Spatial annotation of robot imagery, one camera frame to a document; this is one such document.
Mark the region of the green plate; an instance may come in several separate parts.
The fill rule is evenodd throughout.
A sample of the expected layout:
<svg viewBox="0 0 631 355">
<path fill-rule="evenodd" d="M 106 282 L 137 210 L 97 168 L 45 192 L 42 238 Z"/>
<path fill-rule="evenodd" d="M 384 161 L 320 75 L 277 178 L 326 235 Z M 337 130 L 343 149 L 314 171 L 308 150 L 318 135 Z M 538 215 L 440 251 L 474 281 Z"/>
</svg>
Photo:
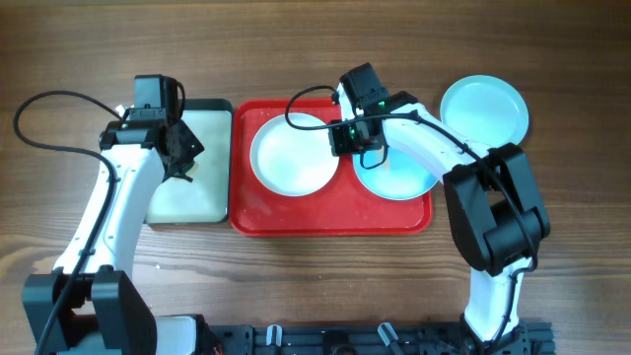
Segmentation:
<svg viewBox="0 0 631 355">
<path fill-rule="evenodd" d="M 519 145 L 529 130 L 523 96 L 506 81 L 489 75 L 453 83 L 441 99 L 440 118 L 458 133 L 492 147 Z"/>
</svg>

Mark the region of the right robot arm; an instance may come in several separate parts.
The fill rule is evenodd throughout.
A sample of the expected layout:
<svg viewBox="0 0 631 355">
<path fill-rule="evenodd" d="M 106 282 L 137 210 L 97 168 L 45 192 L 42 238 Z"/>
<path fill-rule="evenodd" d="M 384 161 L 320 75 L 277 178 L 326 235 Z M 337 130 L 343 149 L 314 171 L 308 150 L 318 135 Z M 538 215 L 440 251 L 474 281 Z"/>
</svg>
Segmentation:
<svg viewBox="0 0 631 355">
<path fill-rule="evenodd" d="M 477 353 L 508 346 L 521 328 L 523 278 L 538 267 L 539 244 L 550 233 L 526 153 L 465 137 L 406 92 L 357 97 L 337 88 L 331 99 L 341 110 L 329 128 L 334 155 L 394 148 L 443 185 L 454 243 L 471 268 L 464 336 Z"/>
</svg>

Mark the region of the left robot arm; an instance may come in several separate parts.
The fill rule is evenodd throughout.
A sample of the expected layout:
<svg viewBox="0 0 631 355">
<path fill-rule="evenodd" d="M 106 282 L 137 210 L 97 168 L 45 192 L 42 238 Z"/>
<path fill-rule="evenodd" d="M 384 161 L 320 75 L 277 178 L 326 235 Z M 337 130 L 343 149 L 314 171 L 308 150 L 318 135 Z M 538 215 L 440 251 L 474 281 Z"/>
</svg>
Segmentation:
<svg viewBox="0 0 631 355">
<path fill-rule="evenodd" d="M 155 317 L 132 280 L 151 199 L 203 150 L 182 121 L 113 121 L 80 225 L 48 274 L 31 275 L 23 305 L 38 354 L 199 354 L 199 316 Z"/>
</svg>

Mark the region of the green and yellow sponge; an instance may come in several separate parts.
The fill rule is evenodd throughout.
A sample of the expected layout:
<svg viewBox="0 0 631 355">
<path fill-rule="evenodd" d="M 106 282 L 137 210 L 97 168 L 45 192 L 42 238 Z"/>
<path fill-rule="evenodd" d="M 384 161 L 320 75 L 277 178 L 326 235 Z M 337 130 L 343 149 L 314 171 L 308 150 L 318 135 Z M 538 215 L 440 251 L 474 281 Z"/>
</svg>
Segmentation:
<svg viewBox="0 0 631 355">
<path fill-rule="evenodd" d="M 189 166 L 184 169 L 184 174 L 187 177 L 191 177 L 199 168 L 199 164 L 196 161 L 193 161 Z"/>
</svg>

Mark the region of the white plate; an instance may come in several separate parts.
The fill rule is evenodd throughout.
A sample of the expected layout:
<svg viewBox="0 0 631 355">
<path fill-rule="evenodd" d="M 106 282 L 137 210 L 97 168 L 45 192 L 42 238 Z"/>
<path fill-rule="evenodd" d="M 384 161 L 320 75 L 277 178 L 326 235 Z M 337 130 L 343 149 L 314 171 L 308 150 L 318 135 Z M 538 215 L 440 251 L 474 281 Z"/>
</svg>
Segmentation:
<svg viewBox="0 0 631 355">
<path fill-rule="evenodd" d="M 264 123 L 250 145 L 249 162 L 258 181 L 276 194 L 314 193 L 334 177 L 339 159 L 332 155 L 323 121 L 300 112 L 280 114 Z"/>
</svg>

